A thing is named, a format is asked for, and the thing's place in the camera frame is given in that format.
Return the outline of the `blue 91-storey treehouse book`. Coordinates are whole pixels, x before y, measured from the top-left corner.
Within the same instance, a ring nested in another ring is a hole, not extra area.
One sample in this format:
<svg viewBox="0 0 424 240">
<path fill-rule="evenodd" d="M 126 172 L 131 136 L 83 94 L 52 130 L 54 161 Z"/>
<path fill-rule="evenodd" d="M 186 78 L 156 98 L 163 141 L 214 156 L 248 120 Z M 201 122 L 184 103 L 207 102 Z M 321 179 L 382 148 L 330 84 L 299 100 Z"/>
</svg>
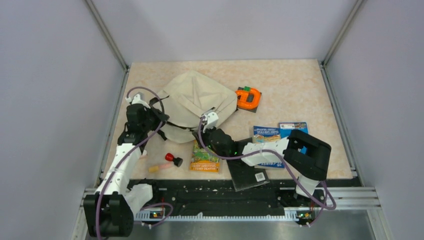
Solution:
<svg viewBox="0 0 424 240">
<path fill-rule="evenodd" d="M 266 126 L 253 126 L 253 143 L 265 143 L 265 142 L 276 142 L 281 139 L 280 129 L 277 127 L 266 127 Z M 281 163 L 280 160 L 277 162 L 268 162 L 261 163 L 255 166 L 260 169 L 270 169 L 270 170 L 279 170 L 284 169 L 285 166 Z"/>
</svg>

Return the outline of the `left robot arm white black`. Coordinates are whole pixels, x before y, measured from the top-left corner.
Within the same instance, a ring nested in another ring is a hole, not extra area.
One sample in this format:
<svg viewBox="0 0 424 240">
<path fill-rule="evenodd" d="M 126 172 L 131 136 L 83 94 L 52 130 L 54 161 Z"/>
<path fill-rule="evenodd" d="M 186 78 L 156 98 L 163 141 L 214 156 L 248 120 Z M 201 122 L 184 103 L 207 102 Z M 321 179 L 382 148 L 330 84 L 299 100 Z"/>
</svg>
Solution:
<svg viewBox="0 0 424 240">
<path fill-rule="evenodd" d="M 126 108 L 127 121 L 117 140 L 115 156 L 105 179 L 83 200 L 88 233 L 99 240 L 128 237 L 135 216 L 146 204 L 154 207 L 160 193 L 150 184 L 134 185 L 128 189 L 136 163 L 147 152 L 145 146 L 167 122 L 169 116 L 145 103 L 131 103 Z"/>
</svg>

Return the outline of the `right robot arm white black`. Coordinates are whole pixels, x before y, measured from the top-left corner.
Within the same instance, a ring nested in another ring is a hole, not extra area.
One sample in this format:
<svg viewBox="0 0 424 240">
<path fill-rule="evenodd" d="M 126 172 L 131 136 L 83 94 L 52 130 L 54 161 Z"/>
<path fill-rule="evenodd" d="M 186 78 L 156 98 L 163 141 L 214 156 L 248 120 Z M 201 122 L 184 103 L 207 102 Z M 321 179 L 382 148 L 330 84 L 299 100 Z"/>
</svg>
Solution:
<svg viewBox="0 0 424 240">
<path fill-rule="evenodd" d="M 316 187 L 328 176 L 332 147 L 301 130 L 292 130 L 285 138 L 263 143 L 234 141 L 216 127 L 200 126 L 194 136 L 208 154 L 219 159 L 241 160 L 249 167 L 282 163 L 296 183 L 293 200 L 299 206 L 307 206 L 313 200 Z"/>
</svg>

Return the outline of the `beige canvas student bag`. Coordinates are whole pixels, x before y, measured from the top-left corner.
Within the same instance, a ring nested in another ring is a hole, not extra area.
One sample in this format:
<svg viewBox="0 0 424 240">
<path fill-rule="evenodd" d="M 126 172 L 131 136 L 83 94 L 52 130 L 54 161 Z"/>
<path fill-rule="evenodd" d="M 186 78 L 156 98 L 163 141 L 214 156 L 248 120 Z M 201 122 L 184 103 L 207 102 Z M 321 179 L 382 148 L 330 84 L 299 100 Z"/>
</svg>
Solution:
<svg viewBox="0 0 424 240">
<path fill-rule="evenodd" d="M 175 143 L 193 141 L 203 113 L 213 110 L 220 126 L 237 109 L 235 91 L 194 70 L 172 79 L 157 95 L 169 119 L 161 128 L 165 137 Z"/>
</svg>

